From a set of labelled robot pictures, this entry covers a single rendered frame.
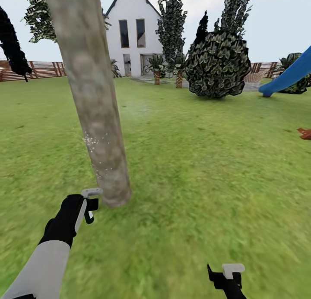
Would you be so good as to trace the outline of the pesticide atomizer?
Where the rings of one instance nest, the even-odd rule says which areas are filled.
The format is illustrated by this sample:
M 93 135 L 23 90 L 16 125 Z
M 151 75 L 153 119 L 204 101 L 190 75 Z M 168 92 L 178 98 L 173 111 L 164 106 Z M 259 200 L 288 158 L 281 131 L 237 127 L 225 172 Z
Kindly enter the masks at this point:
M 93 211 L 84 213 L 85 222 L 91 224 L 94 221 Z

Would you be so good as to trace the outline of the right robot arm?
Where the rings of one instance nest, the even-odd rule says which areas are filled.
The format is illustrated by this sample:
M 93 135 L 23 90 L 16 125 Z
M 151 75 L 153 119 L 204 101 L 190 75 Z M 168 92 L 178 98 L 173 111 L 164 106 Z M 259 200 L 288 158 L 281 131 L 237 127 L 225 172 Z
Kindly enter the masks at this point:
M 245 271 L 244 264 L 222 264 L 225 272 L 213 273 L 208 266 L 209 280 L 214 282 L 217 290 L 223 290 L 228 299 L 247 299 L 241 292 L 241 273 Z

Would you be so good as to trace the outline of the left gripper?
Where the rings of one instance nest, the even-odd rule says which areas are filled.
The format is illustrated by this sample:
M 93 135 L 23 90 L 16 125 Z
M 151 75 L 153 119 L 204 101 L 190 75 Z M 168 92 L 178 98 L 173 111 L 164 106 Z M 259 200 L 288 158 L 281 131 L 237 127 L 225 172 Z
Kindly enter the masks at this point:
M 88 211 L 95 211 L 98 209 L 98 198 L 95 199 L 86 199 L 87 200 L 87 208 L 84 213 Z

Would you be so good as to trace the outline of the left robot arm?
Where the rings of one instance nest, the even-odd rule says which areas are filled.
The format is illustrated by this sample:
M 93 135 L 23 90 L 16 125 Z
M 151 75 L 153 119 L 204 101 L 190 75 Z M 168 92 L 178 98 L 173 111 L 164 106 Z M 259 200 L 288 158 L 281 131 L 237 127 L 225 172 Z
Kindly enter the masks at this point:
M 58 299 L 65 267 L 84 213 L 98 209 L 100 188 L 83 189 L 82 194 L 67 195 L 61 210 L 51 218 L 38 246 L 12 285 L 0 299 Z

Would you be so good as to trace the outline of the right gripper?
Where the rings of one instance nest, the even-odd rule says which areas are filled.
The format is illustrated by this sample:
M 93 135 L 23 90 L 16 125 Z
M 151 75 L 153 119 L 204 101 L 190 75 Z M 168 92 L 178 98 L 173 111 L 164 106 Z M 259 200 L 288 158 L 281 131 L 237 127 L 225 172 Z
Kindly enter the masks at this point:
M 208 266 L 208 272 L 209 272 L 209 280 L 214 282 L 214 286 L 217 290 L 223 290 L 225 292 L 225 295 L 228 297 L 228 292 L 236 288 L 239 291 L 242 289 L 241 286 L 241 277 L 239 273 L 233 273 L 233 279 L 232 280 L 226 280 L 223 273 L 213 273 L 211 268 Z

